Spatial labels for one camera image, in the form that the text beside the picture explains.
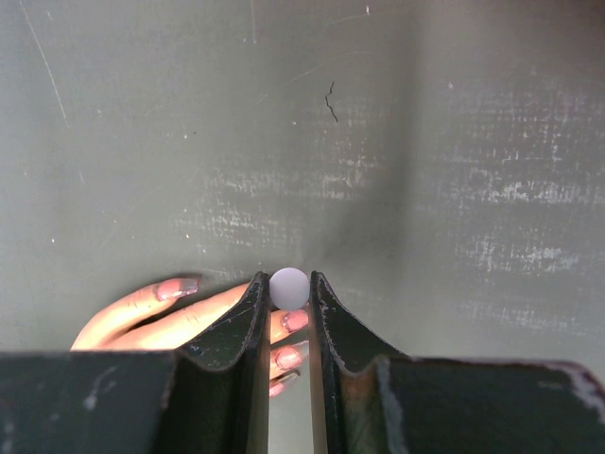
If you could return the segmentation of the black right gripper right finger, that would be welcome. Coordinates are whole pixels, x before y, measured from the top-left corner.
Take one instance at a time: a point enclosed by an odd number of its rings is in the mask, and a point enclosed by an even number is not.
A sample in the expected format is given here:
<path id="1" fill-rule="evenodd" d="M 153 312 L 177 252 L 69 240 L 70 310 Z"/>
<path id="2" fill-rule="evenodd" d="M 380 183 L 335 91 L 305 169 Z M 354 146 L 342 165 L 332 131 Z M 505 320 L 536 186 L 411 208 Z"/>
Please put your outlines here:
<path id="1" fill-rule="evenodd" d="M 318 453 L 600 453 L 604 389 L 559 360 L 420 358 L 310 277 L 314 449 Z"/>

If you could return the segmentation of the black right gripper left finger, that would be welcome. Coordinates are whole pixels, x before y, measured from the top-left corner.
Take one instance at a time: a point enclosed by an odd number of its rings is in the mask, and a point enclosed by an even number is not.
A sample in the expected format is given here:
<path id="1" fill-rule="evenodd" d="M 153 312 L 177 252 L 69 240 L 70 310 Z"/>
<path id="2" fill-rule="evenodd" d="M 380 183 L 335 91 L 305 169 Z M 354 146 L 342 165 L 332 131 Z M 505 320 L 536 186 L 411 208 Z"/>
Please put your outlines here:
<path id="1" fill-rule="evenodd" d="M 5 453 L 264 453 L 269 282 L 174 350 L 5 353 Z"/>

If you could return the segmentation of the white nail polish cap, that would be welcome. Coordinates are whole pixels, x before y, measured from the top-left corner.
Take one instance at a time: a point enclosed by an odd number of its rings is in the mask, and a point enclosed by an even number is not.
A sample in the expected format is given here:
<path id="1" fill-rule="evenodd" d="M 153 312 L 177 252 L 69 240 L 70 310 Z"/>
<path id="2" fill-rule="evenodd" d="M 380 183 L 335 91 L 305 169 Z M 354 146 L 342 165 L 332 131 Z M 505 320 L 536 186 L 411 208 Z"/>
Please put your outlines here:
<path id="1" fill-rule="evenodd" d="M 295 268 L 283 268 L 269 279 L 269 296 L 280 310 L 301 309 L 309 299 L 310 284 L 307 275 Z"/>

